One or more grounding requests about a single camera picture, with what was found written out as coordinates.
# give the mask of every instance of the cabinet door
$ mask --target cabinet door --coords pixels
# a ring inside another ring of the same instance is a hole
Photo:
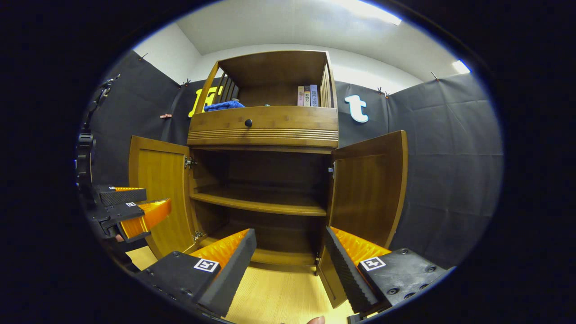
[[[188,194],[187,146],[132,136],[128,160],[130,187],[146,188],[148,201],[170,198],[172,212],[146,237],[148,246],[160,259],[172,251],[193,250],[194,223]]]
[[[328,204],[330,226],[388,248],[396,232],[408,175],[403,130],[332,151],[334,181]],[[319,263],[324,288],[335,307],[346,300],[328,252]]]

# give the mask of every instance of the book spine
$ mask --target book spine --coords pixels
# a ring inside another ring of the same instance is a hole
[[[298,87],[298,106],[304,106],[304,86]]]
[[[318,107],[318,86],[315,84],[310,85],[310,106]]]
[[[304,105],[310,107],[310,86],[304,86]]]

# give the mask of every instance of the wooden shelf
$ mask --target wooden shelf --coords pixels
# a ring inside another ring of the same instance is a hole
[[[201,247],[208,246],[247,228],[250,224],[229,223],[200,242]],[[311,233],[281,228],[256,227],[256,251],[252,261],[274,265],[312,266],[316,253],[312,250],[309,237]]]
[[[218,188],[191,194],[190,198],[210,204],[252,210],[254,212],[326,216],[326,209],[309,194],[257,189]]]

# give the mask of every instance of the wooden floor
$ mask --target wooden floor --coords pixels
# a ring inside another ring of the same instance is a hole
[[[147,246],[128,255],[139,269],[156,262]],[[323,315],[327,324],[346,324],[346,317],[353,314],[350,303],[346,301],[332,309],[320,277],[315,277],[313,270],[252,262],[225,319],[238,324],[306,324]]]

